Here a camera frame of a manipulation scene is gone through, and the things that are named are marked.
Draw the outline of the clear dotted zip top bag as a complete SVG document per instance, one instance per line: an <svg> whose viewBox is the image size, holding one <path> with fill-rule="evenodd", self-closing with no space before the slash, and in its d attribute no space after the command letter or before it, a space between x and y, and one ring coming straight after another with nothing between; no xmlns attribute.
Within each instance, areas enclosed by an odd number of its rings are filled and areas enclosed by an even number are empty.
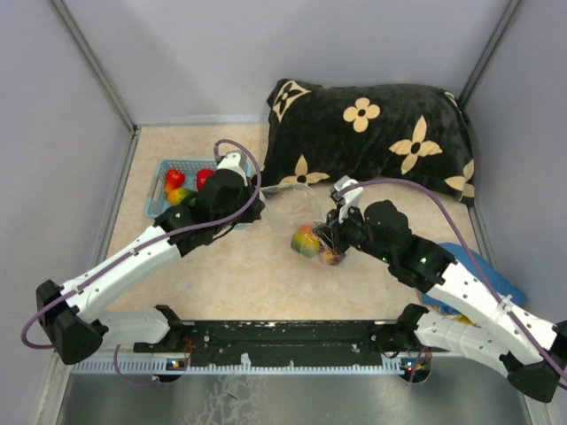
<svg viewBox="0 0 567 425"><path fill-rule="evenodd" d="M285 183L265 187L260 191L260 200L265 204L261 218L280 239L288 242L290 248L291 238L299 227L311 225L315 229L325 222L320 198L307 185Z"/></svg>

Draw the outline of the green yellow toy mango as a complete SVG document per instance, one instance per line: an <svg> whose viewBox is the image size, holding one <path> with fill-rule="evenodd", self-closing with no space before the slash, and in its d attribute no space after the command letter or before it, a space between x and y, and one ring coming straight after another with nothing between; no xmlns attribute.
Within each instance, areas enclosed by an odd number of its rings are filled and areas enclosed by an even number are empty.
<svg viewBox="0 0 567 425"><path fill-rule="evenodd" d="M303 225L293 234L291 248L298 254L311 259L322 251L322 243L311 225Z"/></svg>

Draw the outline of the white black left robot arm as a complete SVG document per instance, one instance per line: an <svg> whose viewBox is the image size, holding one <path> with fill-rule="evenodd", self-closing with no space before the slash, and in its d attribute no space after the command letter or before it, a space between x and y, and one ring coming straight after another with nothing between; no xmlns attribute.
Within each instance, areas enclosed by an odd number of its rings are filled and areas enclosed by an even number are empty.
<svg viewBox="0 0 567 425"><path fill-rule="evenodd" d="M73 365L116 345L178 349L184 330L170 308L112 313L108 306L148 275L210 244L224 228L257 220L262 208L250 178L217 170L201 191L167 208L108 260L62 285L41 284L39 322L63 363Z"/></svg>

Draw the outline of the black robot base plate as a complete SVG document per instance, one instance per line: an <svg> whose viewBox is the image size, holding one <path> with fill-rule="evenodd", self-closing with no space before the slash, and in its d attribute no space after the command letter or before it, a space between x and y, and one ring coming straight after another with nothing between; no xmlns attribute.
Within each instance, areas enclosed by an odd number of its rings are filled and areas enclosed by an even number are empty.
<svg viewBox="0 0 567 425"><path fill-rule="evenodd" d="M136 353L177 353L194 367L380 366L387 353L418 352L422 345L394 321L177 322L157 343Z"/></svg>

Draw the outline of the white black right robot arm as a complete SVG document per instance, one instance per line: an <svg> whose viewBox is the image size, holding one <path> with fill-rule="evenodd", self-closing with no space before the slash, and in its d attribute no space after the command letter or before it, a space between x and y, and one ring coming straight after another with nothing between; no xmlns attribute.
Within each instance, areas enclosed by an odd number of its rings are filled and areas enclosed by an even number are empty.
<svg viewBox="0 0 567 425"><path fill-rule="evenodd" d="M412 233L408 218L389 201L345 216L332 210L315 235L337 254L354 248L387 264L399 282L464 314L469 324L408 305L395 329L397 343L421 345L472 359L503 375L518 391L550 402L566 370L566 325L527 312L486 283L437 243Z"/></svg>

